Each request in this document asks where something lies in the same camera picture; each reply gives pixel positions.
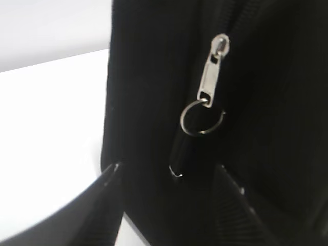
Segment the zipper teeth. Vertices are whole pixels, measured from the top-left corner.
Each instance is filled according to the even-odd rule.
[[[261,6],[262,0],[248,0],[246,1],[242,11],[238,15],[237,19],[235,20],[231,30],[230,36],[236,37],[238,39],[243,37],[243,34],[248,31],[248,26],[252,19],[257,14],[259,7]]]
[[[216,30],[219,33],[228,33],[228,26],[231,22],[234,7],[236,5],[235,0],[225,0],[222,6],[221,15],[218,20],[218,26]]]

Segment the metal split ring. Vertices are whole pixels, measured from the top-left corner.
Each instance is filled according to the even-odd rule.
[[[196,100],[192,103],[190,103],[188,106],[186,106],[186,108],[183,110],[183,112],[181,113],[181,117],[180,117],[180,125],[181,125],[181,128],[183,129],[183,131],[185,133],[187,133],[188,135],[190,136],[193,136],[193,137],[197,137],[197,136],[204,136],[206,134],[209,134],[211,132],[213,132],[216,128],[218,128],[222,122],[223,122],[223,118],[224,118],[224,115],[226,114],[226,112],[224,110],[222,110],[221,112],[221,115],[220,115],[220,119],[219,121],[214,125],[212,126],[211,128],[207,129],[207,130],[203,130],[203,131],[199,131],[199,132],[191,132],[189,131],[186,127],[185,127],[185,116],[187,114],[187,112],[194,106],[198,105],[198,104],[205,104],[207,103],[209,100],[206,99],[206,98],[201,98],[199,100]]]

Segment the white table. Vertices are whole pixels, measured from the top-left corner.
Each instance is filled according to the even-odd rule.
[[[0,73],[0,241],[100,175],[107,62],[100,50]],[[125,218],[116,245],[145,245]]]

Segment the silver zipper pull tab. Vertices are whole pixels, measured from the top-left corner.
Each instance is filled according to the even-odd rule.
[[[207,58],[197,93],[197,100],[203,98],[207,99],[207,101],[202,104],[207,108],[210,108],[213,104],[221,61],[229,52],[229,48],[230,40],[225,34],[219,34],[212,40],[211,51]]]

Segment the zipper pull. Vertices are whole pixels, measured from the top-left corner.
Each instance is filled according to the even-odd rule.
[[[230,48],[230,40],[227,35],[217,35],[212,40],[211,51],[206,61],[203,75],[201,78],[199,90],[197,93],[197,100],[189,104],[182,112],[180,117],[180,124],[183,131],[178,131],[174,139],[173,148],[171,150],[169,159],[170,173],[174,178],[181,178],[183,173],[190,168],[193,164],[193,158],[195,157],[195,141],[194,136],[202,136],[214,131],[219,127],[223,121],[225,111],[222,110],[219,121],[211,128],[200,131],[191,132],[185,127],[185,115],[192,107],[202,104],[203,106],[210,108],[213,104],[215,88],[218,82],[220,65],[223,58],[227,55]],[[191,126],[197,127],[199,120],[202,119],[201,109],[194,111],[191,118]]]
[[[212,126],[207,130],[192,132],[186,128],[184,119],[188,111],[197,105],[203,105],[204,107],[207,108],[212,107],[215,89],[218,83],[221,62],[229,52],[229,49],[230,49],[230,40],[227,35],[219,34],[215,38],[213,38],[210,54],[205,63],[205,67],[201,77],[201,81],[197,93],[197,100],[186,106],[180,116],[181,128],[186,134],[190,136],[203,136],[205,134],[211,133],[216,128],[218,128],[223,121],[223,117],[226,114],[224,110],[222,110],[220,119],[214,126]]]
[[[227,35],[219,34],[213,38],[211,51],[207,58],[197,93],[197,100],[203,98],[208,100],[203,104],[207,108],[210,108],[213,104],[221,61],[229,52],[229,48],[230,40]]]

